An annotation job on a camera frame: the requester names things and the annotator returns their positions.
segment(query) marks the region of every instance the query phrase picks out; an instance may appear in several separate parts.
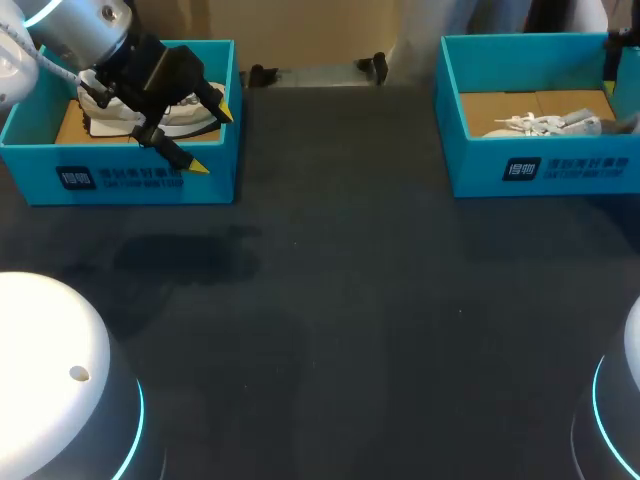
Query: tabletop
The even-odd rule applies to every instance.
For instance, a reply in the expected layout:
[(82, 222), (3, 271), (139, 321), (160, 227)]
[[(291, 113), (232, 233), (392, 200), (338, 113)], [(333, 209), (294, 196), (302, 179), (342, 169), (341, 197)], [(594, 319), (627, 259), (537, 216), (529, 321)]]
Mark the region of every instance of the tabletop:
[(454, 199), (427, 89), (245, 104), (231, 206), (28, 208), (0, 175), (0, 269), (98, 309), (169, 479), (571, 478), (639, 200)]

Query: white shoe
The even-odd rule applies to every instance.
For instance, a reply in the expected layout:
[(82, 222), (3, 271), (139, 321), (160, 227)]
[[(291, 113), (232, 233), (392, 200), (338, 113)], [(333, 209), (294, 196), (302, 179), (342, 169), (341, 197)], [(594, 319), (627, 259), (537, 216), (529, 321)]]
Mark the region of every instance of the white shoe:
[[(79, 77), (87, 85), (104, 90), (93, 70), (84, 70)], [(211, 86), (224, 94), (224, 85), (211, 82)], [(141, 113), (132, 111), (117, 97), (102, 109), (84, 88), (78, 87), (78, 101), (84, 111), (85, 128), (92, 137), (128, 136), (143, 121)], [(159, 127), (170, 138), (186, 138), (218, 129), (220, 122), (202, 106), (195, 94), (191, 94), (167, 109)]]
[(496, 137), (543, 137), (550, 135), (601, 135), (600, 119), (590, 110), (583, 109), (564, 117), (548, 115), (535, 117), (529, 112), (525, 117), (511, 117), (507, 120), (496, 120), (504, 123), (508, 129), (495, 130), (485, 135)]

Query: cyan light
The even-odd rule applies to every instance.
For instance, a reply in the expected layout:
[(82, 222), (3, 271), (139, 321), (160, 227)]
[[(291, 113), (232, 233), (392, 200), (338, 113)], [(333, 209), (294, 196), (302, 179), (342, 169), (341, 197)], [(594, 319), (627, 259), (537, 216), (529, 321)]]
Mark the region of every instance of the cyan light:
[(133, 455), (136, 453), (138, 443), (140, 443), (140, 437), (142, 436), (142, 425), (144, 424), (144, 398), (142, 397), (142, 387), (140, 386), (140, 382), (138, 382), (138, 391), (140, 392), (140, 420), (138, 421), (138, 431), (136, 432), (136, 438), (133, 440), (133, 445), (131, 445), (129, 455), (127, 455), (127, 458), (124, 459), (124, 462), (120, 466), (120, 469), (116, 472), (111, 480), (120, 480), (120, 477), (124, 475), (124, 472), (127, 470), (127, 467), (131, 463), (131, 459), (133, 459)]
[(613, 453), (613, 456), (616, 457), (618, 462), (620, 462), (620, 465), (624, 467), (624, 469), (629, 473), (629, 475), (631, 475), (635, 480), (640, 480), (640, 475), (638, 475), (636, 472), (633, 471), (633, 468), (631, 468), (629, 464), (624, 461), (624, 458), (622, 458), (622, 455), (620, 455), (620, 453), (618, 453), (618, 451), (616, 450), (616, 447), (613, 446), (613, 443), (611, 443), (611, 440), (609, 440), (609, 435), (607, 435), (607, 432), (605, 432), (604, 426), (602, 425), (602, 421), (600, 420), (600, 414), (598, 413), (598, 404), (596, 403), (596, 383), (598, 382), (598, 373), (600, 372), (600, 366), (602, 365), (603, 361), (604, 361), (604, 357), (602, 357), (602, 360), (600, 360), (600, 363), (598, 364), (598, 368), (596, 368), (596, 374), (593, 377), (593, 388), (591, 393), (591, 396), (593, 399), (593, 413), (595, 414), (596, 422), (598, 423), (598, 428), (600, 429), (602, 438), (604, 438), (604, 441), (609, 447), (609, 450), (611, 450), (611, 453)]
[(62, 3), (62, 0), (51, 0), (46, 7), (36, 13), (29, 20), (24, 22), (25, 28), (33, 27), (36, 23), (41, 21), (44, 17), (49, 15), (53, 10)]

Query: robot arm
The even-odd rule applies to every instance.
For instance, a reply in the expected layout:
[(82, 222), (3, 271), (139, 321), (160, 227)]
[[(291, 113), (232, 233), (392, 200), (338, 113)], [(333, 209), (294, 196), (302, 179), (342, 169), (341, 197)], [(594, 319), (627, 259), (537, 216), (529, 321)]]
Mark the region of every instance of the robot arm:
[[(167, 48), (156, 36), (141, 31), (122, 0), (0, 0), (0, 7), (0, 30), (11, 38), (0, 36), (0, 82), (8, 84), (2, 81), (3, 65), (20, 66), (26, 80), (12, 82), (17, 86), (5, 94), (6, 103), (20, 101), (33, 88), (37, 62), (85, 88), (102, 108), (117, 96), (144, 116), (131, 135), (140, 145), (155, 148), (173, 168), (208, 173), (158, 128), (167, 107), (192, 93), (221, 123), (233, 121), (223, 94), (204, 79), (204, 65), (189, 48)], [(105, 89), (90, 88), (43, 58), (31, 38), (75, 70), (95, 70)]]

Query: cyan box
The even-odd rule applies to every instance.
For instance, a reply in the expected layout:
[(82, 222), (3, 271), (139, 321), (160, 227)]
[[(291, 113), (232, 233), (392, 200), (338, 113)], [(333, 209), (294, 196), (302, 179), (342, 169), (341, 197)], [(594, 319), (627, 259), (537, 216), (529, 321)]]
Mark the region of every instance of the cyan box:
[[(640, 136), (474, 138), (461, 93), (603, 89), (606, 34), (443, 37), (435, 108), (456, 197), (640, 192)], [(609, 102), (640, 112), (640, 51), (625, 49)]]
[[(184, 205), (231, 203), (234, 197), (242, 88), (233, 41), (167, 41), (187, 45), (205, 65), (205, 78), (224, 84), (234, 123), (222, 125), (217, 142), (179, 142), (211, 172), (176, 173), (153, 149), (137, 142), (55, 145), (73, 85), (41, 69), (31, 95), (13, 107), (0, 137), (5, 163), (29, 205)], [(47, 57), (57, 61), (54, 56)], [(64, 174), (86, 189), (69, 189)]]

